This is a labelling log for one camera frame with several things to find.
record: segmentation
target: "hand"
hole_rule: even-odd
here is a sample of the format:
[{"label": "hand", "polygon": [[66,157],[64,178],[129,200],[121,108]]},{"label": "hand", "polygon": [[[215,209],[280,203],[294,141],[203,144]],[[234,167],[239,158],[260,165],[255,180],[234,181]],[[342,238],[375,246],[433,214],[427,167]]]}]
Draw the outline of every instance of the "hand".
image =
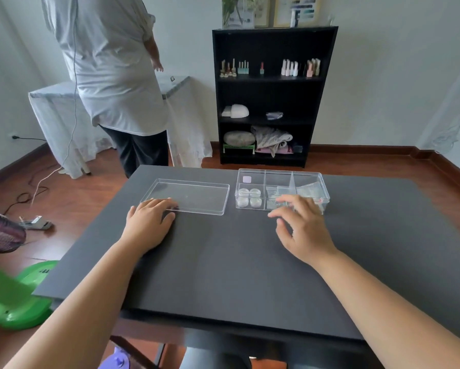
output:
[{"label": "hand", "polygon": [[[276,233],[290,253],[316,270],[325,256],[338,253],[325,226],[324,217],[313,199],[282,195],[276,202],[291,203],[296,210],[280,207],[268,215],[280,217],[277,219]],[[283,219],[290,224],[293,235],[288,232]]]},{"label": "hand", "polygon": [[153,68],[155,69],[155,71],[161,71],[161,72],[164,71],[164,67],[160,63],[159,59],[152,59],[151,64],[153,65]]},{"label": "hand", "polygon": [[171,198],[152,198],[138,207],[132,206],[119,242],[134,249],[139,256],[155,248],[165,238],[175,219],[175,213],[171,212],[162,220],[163,213],[176,206]]}]

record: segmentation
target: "black bookshelf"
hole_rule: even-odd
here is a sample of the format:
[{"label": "black bookshelf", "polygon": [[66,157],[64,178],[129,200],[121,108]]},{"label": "black bookshelf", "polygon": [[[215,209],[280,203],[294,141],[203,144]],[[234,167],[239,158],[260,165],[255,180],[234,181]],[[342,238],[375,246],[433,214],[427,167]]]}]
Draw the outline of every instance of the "black bookshelf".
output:
[{"label": "black bookshelf", "polygon": [[[218,133],[222,164],[264,164],[305,167],[313,129],[324,91],[329,64],[336,41],[337,27],[264,28],[214,30]],[[318,58],[320,75],[303,76],[308,59]],[[248,61],[249,74],[220,78],[221,61]],[[298,61],[302,67],[297,77],[282,77],[283,59]],[[264,75],[259,73],[264,62]],[[243,119],[222,117],[225,106],[245,105],[249,116]],[[278,120],[267,120],[265,114],[281,111]],[[231,149],[223,154],[223,136],[232,130],[250,131],[252,125],[264,125],[288,131],[293,142],[303,146],[302,153],[292,155],[252,154],[249,150]]]}]

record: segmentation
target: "small round container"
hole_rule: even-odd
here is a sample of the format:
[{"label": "small round container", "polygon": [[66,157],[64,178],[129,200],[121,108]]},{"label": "small round container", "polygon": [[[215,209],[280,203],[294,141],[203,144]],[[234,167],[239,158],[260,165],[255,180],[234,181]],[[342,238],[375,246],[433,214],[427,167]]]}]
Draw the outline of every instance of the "small round container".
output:
[{"label": "small round container", "polygon": [[251,189],[249,192],[251,198],[260,198],[260,190],[259,189]]},{"label": "small round container", "polygon": [[249,196],[249,190],[245,189],[245,188],[239,189],[238,196],[239,197],[248,197]]},{"label": "small round container", "polygon": [[254,209],[259,209],[262,206],[261,198],[251,198],[251,206]]},{"label": "small round container", "polygon": [[237,206],[241,209],[249,205],[249,198],[247,197],[237,197]]}]

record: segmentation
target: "forearm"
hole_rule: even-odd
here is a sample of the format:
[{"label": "forearm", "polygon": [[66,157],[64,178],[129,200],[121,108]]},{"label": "forearm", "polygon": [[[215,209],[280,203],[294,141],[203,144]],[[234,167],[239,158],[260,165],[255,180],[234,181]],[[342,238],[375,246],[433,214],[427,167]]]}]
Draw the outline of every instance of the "forearm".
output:
[{"label": "forearm", "polygon": [[146,48],[146,50],[148,51],[148,54],[153,60],[155,61],[160,60],[160,53],[158,51],[158,46],[157,46],[157,43],[154,37],[152,37],[148,41],[145,41],[144,47]]},{"label": "forearm", "polygon": [[386,369],[460,369],[460,339],[349,257],[317,270]]},{"label": "forearm", "polygon": [[113,245],[5,369],[98,368],[138,259]]}]

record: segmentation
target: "clear plastic box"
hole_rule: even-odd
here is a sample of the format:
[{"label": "clear plastic box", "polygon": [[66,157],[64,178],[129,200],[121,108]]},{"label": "clear plastic box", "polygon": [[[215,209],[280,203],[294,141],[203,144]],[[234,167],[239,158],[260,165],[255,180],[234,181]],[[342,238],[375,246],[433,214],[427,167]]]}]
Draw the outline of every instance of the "clear plastic box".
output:
[{"label": "clear plastic box", "polygon": [[239,169],[235,188],[238,209],[274,210],[283,194],[299,194],[313,198],[324,213],[330,201],[329,192],[319,172],[295,172]]},{"label": "clear plastic box", "polygon": [[230,185],[212,182],[156,179],[141,202],[150,198],[172,198],[173,211],[223,215]]}]

